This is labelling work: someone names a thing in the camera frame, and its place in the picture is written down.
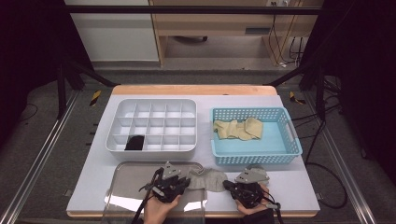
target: wooden table edge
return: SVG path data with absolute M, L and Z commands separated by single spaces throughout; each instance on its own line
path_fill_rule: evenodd
M 318 214 L 318 211 L 280 211 L 282 214 L 282 217 L 301 217 L 301 218 L 307 218 L 307 217 L 314 217 Z M 70 217 L 102 217 L 103 213 L 100 212 L 67 212 L 67 215 Z M 244 215 L 239 213 L 239 212 L 205 212 L 205 218 L 242 218 Z
M 277 95 L 275 87 L 257 85 L 119 85 L 113 95 Z

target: white table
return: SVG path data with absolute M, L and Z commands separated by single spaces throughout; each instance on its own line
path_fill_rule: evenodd
M 109 189 L 115 168 L 121 163 L 106 149 L 106 139 L 119 102 L 124 99 L 192 99 L 197 104 L 197 136 L 198 141 L 194 156 L 189 161 L 199 162 L 205 168 L 214 168 L 226 173 L 233 180 L 245 166 L 217 166 L 211 151 L 210 115 L 212 107 L 223 106 L 283 106 L 278 95 L 208 95 L 211 91 L 201 88 L 202 95 L 181 95 L 179 87 L 172 90 L 175 95 L 158 91 L 153 94 L 122 94 L 115 89 L 110 96 L 105 112 L 93 139 L 90 153 L 81 171 L 73 196 L 67 206 L 70 217 L 100 217 L 105 208 L 104 198 Z M 312 188 L 301 157 L 297 157 L 287 165 L 265 165 L 270 176 L 268 188 L 277 202 L 282 205 L 283 217 L 312 217 L 319 211 L 318 201 Z M 206 217 L 241 217 L 228 191 L 208 192 L 205 207 Z

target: clear plastic lid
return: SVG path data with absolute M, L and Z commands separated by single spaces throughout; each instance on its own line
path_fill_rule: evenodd
M 195 162 L 172 162 L 180 170 L 179 178 L 187 176 L 190 169 L 203 169 Z M 103 224 L 131 223 L 147 191 L 142 189 L 151 181 L 154 173 L 165 162 L 127 161 L 121 163 L 113 176 L 111 187 L 106 196 Z M 205 223 L 205 191 L 203 189 L 185 189 L 178 206 L 169 214 L 164 223 Z

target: blue plastic basket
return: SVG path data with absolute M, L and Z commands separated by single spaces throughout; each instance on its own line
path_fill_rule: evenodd
M 302 154 L 302 148 L 290 116 L 284 107 L 213 108 L 215 120 L 238 122 L 255 118 L 263 122 L 262 138 L 243 141 L 219 139 L 213 132 L 212 152 L 217 165 L 290 163 Z

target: gray carpet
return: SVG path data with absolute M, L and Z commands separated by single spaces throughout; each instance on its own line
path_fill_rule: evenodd
M 171 38 L 166 53 L 163 68 L 136 68 L 125 71 L 98 69 L 97 72 L 111 81 L 123 84 L 257 85 L 269 83 L 292 69 L 292 65 L 288 65 L 286 69 L 273 67 L 264 53 L 261 40 L 257 38 L 242 41 L 240 38 L 209 37 L 205 43 Z M 91 224 L 99 221 L 95 218 L 71 218 L 65 212 L 70 197 L 64 194 L 68 189 L 73 190 L 77 184 L 79 173 L 90 150 L 96 124 L 111 93 L 110 88 L 89 77 L 83 78 L 86 87 L 79 94 L 77 104 L 27 198 L 17 223 Z M 304 99 L 305 94 L 296 88 L 299 80 L 299 77 L 293 78 L 277 88 L 292 118 L 313 113 L 308 105 L 299 105 L 289 100 L 290 90 L 294 91 L 297 99 Z M 102 91 L 98 102 L 95 106 L 89 106 L 93 93 L 98 90 Z M 16 125 L 12 136 L 0 149 L 0 214 L 4 214 L 11 203 L 56 122 L 56 83 L 52 82 L 32 91 L 28 103 L 21 115 L 21 119 L 27 120 Z M 336 98 L 331 98 L 327 106 L 337 103 Z M 299 126 L 307 120 L 309 119 L 294 122 L 297 134 L 301 138 L 304 158 L 313 140 L 312 135 L 318 129 L 315 120 Z M 396 213 L 393 212 L 396 207 L 395 186 L 375 161 L 361 157 L 359 143 L 344 116 L 338 113 L 338 108 L 329 112 L 326 120 L 326 127 L 330 130 L 332 139 L 359 185 L 377 223 L 396 223 Z M 319 135 L 309 160 L 337 173 L 323 133 Z M 323 202 L 337 205 L 343 201 L 342 188 L 334 177 L 317 166 L 308 166 L 307 171 L 315 192 L 323 196 Z M 349 200 L 341 209 L 332 209 L 323 204 L 320 204 L 320 209 L 315 217 L 284 218 L 285 223 L 361 223 L 356 213 L 357 208 Z M 234 224 L 239 223 L 239 220 L 208 219 L 206 223 Z
M 122 80 L 123 83 L 147 83 L 139 81 L 139 75 L 130 76 L 125 79 L 124 75 L 114 76 L 113 81 Z M 156 74 L 150 75 L 158 78 L 158 82 L 167 83 L 166 78 Z M 211 83 L 224 83 L 233 78 L 222 79 Z M 250 83 L 260 82 L 262 79 L 251 81 Z M 183 83 L 201 83 L 196 79 L 183 79 Z M 96 106 L 89 106 L 92 95 L 95 91 L 101 90 L 102 94 Z M 107 99 L 111 89 L 96 85 L 87 84 L 84 91 L 78 97 L 77 105 L 72 112 L 72 116 L 67 121 L 63 133 L 58 139 L 57 144 L 47 160 L 40 177 L 37 179 L 25 206 L 19 215 L 20 223 L 57 223 L 55 220 L 76 221 L 70 218 L 65 208 L 68 204 L 69 197 L 64 196 L 67 189 L 73 189 L 77 184 L 79 172 L 83 166 L 85 158 L 90 149 L 89 143 L 93 139 L 95 124 L 101 118 L 106 107 Z M 289 91 L 278 90 L 282 97 L 285 107 L 289 110 L 292 118 L 299 118 L 312 113 L 308 105 L 299 105 L 289 100 Z M 296 91 L 296 98 L 304 99 L 301 92 Z M 37 105 L 38 110 L 33 117 L 21 122 L 14 130 L 14 134 L 8 143 L 1 150 L 0 162 L 0 179 L 1 179 L 1 212 L 3 213 L 7 205 L 11 202 L 12 197 L 17 192 L 19 184 L 28 172 L 30 165 L 33 163 L 35 155 L 44 143 L 50 132 L 57 113 L 57 96 L 56 85 L 50 83 L 44 87 L 32 91 L 28 102 Z M 336 99 L 329 100 L 328 105 L 336 104 Z M 28 105 L 22 114 L 23 118 L 29 117 L 34 113 L 33 106 Z M 301 137 L 302 147 L 304 149 L 303 157 L 312 142 L 312 137 L 318 124 L 313 120 L 302 126 L 298 126 L 305 120 L 295 121 L 297 133 Z M 359 145 L 353 133 L 347 126 L 345 118 L 335 109 L 327 115 L 327 127 L 332 133 L 332 137 L 341 148 L 344 159 L 356 178 L 364 197 L 375 215 L 378 223 L 394 223 L 396 215 L 391 212 L 395 207 L 394 198 L 396 198 L 395 187 L 390 183 L 384 173 L 381 171 L 375 161 L 369 161 L 361 158 Z M 312 151 L 310 161 L 320 163 L 336 172 L 329 157 L 327 146 L 319 136 L 315 147 Z M 324 202 L 329 204 L 339 204 L 342 201 L 343 193 L 341 187 L 335 178 L 327 172 L 315 166 L 307 167 L 312 184 L 316 192 L 323 195 Z M 284 218 L 286 223 L 360 223 L 355 208 L 350 202 L 345 207 L 335 210 L 320 205 L 320 212 L 313 218 Z M 95 221 L 97 219 L 83 219 L 85 221 Z M 223 219 L 222 222 L 235 222 L 236 220 Z M 219 222 L 219 220 L 208 220 L 208 223 Z

